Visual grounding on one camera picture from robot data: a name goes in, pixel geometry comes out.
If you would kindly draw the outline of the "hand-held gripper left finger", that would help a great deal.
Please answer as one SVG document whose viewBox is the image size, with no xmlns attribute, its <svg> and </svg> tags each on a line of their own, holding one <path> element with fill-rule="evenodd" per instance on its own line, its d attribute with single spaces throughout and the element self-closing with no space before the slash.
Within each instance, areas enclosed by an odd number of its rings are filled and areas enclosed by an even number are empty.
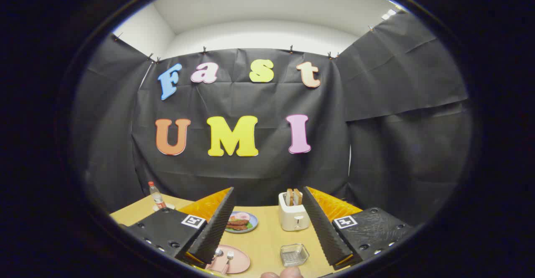
<svg viewBox="0 0 535 278">
<path fill-rule="evenodd" d="M 119 226 L 161 255 L 206 267 L 234 207 L 235 191 L 229 187 L 179 210 L 161 208 L 131 225 Z"/>
</svg>

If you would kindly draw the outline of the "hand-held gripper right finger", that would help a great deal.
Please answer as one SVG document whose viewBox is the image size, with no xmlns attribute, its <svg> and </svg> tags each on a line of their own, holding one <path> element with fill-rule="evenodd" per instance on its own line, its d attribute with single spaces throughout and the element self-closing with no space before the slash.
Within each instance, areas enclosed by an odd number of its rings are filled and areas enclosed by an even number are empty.
<svg viewBox="0 0 535 278">
<path fill-rule="evenodd" d="M 309 186 L 302 203 L 334 270 L 382 255 L 413 232 L 411 225 L 379 207 L 360 209 Z"/>
</svg>

